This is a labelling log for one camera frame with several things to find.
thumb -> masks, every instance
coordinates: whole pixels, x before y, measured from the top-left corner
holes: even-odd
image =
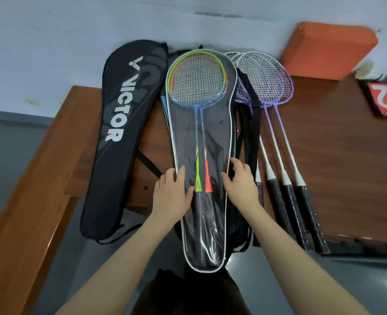
[[[222,183],[224,184],[224,189],[226,190],[226,192],[230,192],[231,187],[232,187],[231,184],[233,182],[230,180],[230,178],[228,177],[228,175],[225,172],[221,173],[221,179],[222,179]]]
[[[191,206],[192,197],[194,196],[194,186],[190,186],[188,191],[186,191],[185,195],[185,204],[187,206],[187,209]]]

transparent racket cover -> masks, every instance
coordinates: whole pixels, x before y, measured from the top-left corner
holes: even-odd
[[[207,55],[217,62],[215,66],[221,68],[222,74],[208,72],[201,62],[196,63],[197,58]],[[175,75],[182,71],[185,77],[182,91],[199,91],[191,96],[192,100],[206,99],[191,104],[186,99],[191,94],[181,93],[180,85],[176,89]],[[181,220],[183,250],[189,266],[203,273],[216,272],[225,264],[227,195],[220,172],[228,172],[236,139],[233,130],[236,82],[237,70],[232,61],[223,53],[208,49],[180,56],[167,73],[167,110],[175,167],[186,168],[186,190],[196,186],[191,208]],[[209,95],[207,91],[214,83],[222,90]]]

white wall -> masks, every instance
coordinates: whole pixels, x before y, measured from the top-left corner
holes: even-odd
[[[0,110],[55,116],[71,85],[101,87],[108,55],[134,39],[277,57],[303,20],[381,29],[369,56],[387,73],[387,0],[0,0]]]

orange box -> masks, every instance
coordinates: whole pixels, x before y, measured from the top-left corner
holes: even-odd
[[[292,76],[341,80],[377,45],[364,26],[302,22],[281,55]]]

hand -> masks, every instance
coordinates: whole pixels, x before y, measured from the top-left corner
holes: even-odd
[[[178,222],[191,206],[194,187],[189,187],[185,194],[185,166],[182,166],[174,180],[175,169],[170,168],[156,182],[153,195],[151,217],[155,223],[170,229]]]
[[[222,182],[230,201],[245,215],[245,213],[261,207],[258,199],[258,188],[253,180],[249,165],[242,164],[236,158],[230,158],[230,162],[234,167],[233,181],[226,173],[222,172]]]

